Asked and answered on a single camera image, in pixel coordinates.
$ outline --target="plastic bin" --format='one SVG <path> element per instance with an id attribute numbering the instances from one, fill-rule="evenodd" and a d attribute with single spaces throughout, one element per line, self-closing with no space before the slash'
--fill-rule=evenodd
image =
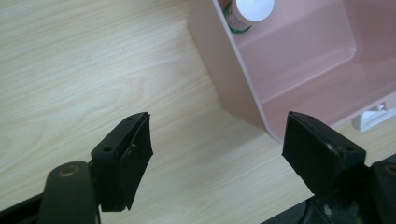
<path id="1" fill-rule="evenodd" d="M 396 107 L 396 1 L 276 0 L 233 34 L 230 0 L 192 0 L 189 26 L 230 113 L 282 142 L 289 111 L 337 127 Z"/>

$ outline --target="wooden table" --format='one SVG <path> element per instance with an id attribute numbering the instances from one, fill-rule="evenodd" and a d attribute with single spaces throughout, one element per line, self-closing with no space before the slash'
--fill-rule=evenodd
<path id="1" fill-rule="evenodd" d="M 282 146 L 229 115 L 187 27 L 187 0 L 0 1 L 0 210 L 89 161 L 125 117 L 151 114 L 154 156 L 131 212 L 103 223 L 260 223 L 311 196 Z M 396 119 L 339 131 L 395 153 Z"/>

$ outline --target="white bottle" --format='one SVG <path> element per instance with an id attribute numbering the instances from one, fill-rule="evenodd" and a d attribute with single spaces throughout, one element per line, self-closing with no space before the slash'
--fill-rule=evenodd
<path id="1" fill-rule="evenodd" d="M 224 8 L 224 17 L 231 31 L 241 34 L 267 18 L 273 8 L 274 0 L 233 0 Z"/>

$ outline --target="light wood surface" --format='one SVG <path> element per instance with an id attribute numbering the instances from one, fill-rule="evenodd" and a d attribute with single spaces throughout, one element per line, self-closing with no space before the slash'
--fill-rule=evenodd
<path id="1" fill-rule="evenodd" d="M 0 210 L 148 111 L 154 156 L 132 211 L 103 223 L 260 223 L 311 196 L 282 146 L 229 115 L 187 27 L 187 0 L 0 1 Z M 395 153 L 396 119 L 339 132 Z"/>

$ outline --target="white plastic piece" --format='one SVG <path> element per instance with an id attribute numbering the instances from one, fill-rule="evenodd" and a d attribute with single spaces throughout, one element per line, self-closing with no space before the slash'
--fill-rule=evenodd
<path id="1" fill-rule="evenodd" d="M 361 132 L 366 132 L 394 116 L 396 116 L 396 107 L 386 110 L 383 105 L 378 105 L 352 119 L 352 126 Z"/>

